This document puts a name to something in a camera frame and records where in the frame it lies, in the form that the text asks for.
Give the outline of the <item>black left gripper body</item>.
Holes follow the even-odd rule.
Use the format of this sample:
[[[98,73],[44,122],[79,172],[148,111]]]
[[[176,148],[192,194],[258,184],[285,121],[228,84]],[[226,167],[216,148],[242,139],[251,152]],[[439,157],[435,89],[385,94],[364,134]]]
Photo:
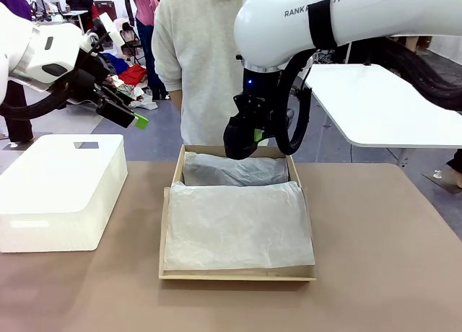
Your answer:
[[[94,104],[107,102],[108,96],[102,85],[108,75],[109,71],[104,67],[73,71],[69,75],[69,99],[72,102],[90,101]]]

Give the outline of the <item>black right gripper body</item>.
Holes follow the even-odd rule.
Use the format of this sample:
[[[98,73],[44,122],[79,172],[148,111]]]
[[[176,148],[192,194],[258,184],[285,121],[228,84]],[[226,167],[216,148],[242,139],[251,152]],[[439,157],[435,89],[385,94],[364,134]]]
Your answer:
[[[237,106],[237,115],[233,117],[235,130],[274,130],[275,108],[280,101],[277,88],[281,74],[280,71],[243,71],[243,91],[234,96]]]

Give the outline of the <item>person's right hand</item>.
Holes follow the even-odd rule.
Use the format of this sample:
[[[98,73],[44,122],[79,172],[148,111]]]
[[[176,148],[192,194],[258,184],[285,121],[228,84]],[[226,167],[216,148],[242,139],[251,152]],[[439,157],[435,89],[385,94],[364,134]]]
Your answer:
[[[170,101],[174,104],[175,108],[181,112],[182,110],[182,100],[183,100],[183,93],[182,90],[175,90],[169,92]]]

